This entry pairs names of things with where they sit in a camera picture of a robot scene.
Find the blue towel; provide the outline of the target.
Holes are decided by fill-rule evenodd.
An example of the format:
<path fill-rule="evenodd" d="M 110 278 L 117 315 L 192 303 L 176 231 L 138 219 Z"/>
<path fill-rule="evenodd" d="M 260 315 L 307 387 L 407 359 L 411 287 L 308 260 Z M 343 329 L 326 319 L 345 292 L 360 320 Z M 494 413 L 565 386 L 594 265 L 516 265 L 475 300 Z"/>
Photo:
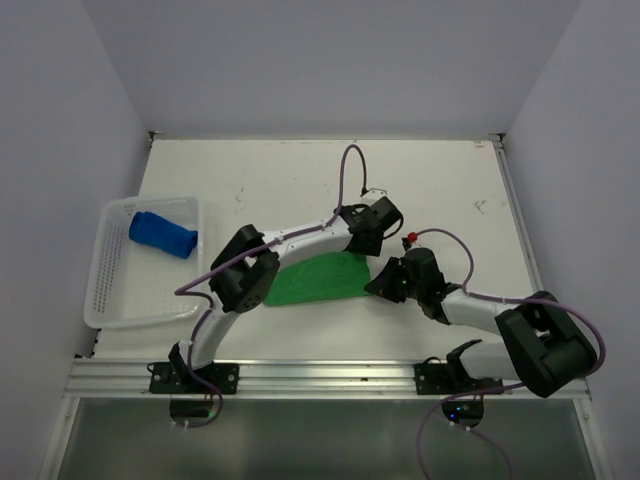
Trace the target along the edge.
<path fill-rule="evenodd" d="M 129 226 L 131 241 L 187 259 L 198 243 L 198 232 L 188 230 L 152 212 L 137 212 Z"/>

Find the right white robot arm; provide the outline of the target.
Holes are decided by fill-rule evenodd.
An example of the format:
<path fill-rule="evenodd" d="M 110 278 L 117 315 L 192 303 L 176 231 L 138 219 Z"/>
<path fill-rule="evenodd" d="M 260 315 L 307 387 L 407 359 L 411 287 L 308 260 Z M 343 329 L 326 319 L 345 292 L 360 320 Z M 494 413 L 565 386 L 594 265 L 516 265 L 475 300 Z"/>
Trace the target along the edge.
<path fill-rule="evenodd" d="M 390 258 L 365 290 L 394 303 L 414 300 L 427 318 L 440 324 L 497 335 L 492 342 L 467 341 L 440 361 L 416 363 L 416 390 L 421 395 L 477 390 L 497 394 L 514 381 L 547 398 L 598 364 L 593 344 L 553 295 L 538 291 L 513 303 L 478 298 L 446 281 L 428 248 Z"/>

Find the green towel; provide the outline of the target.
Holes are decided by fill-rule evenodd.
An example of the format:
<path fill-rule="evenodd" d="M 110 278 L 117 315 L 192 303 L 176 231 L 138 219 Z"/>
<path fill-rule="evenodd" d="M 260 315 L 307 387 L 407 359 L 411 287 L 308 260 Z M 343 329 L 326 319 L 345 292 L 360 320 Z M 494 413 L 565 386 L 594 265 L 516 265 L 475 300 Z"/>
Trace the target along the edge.
<path fill-rule="evenodd" d="M 264 304 L 283 307 L 363 297 L 370 280 L 365 256 L 348 252 L 321 254 L 279 271 Z"/>

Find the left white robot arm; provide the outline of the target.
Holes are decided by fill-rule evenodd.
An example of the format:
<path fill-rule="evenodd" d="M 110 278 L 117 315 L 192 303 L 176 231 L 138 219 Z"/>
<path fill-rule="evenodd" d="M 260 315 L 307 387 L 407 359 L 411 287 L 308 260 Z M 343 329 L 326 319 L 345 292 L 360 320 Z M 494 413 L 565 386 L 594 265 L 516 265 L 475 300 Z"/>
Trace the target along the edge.
<path fill-rule="evenodd" d="M 190 337 L 169 353 L 175 384 L 189 393 L 217 389 L 210 372 L 219 345 L 240 315 L 265 300 L 280 270 L 333 252 L 377 257 L 392 227 L 403 224 L 400 210 L 383 196 L 371 205 L 339 206 L 329 218 L 297 228 L 262 232 L 252 224 L 241 227 L 208 273 L 174 292 L 206 300 Z"/>

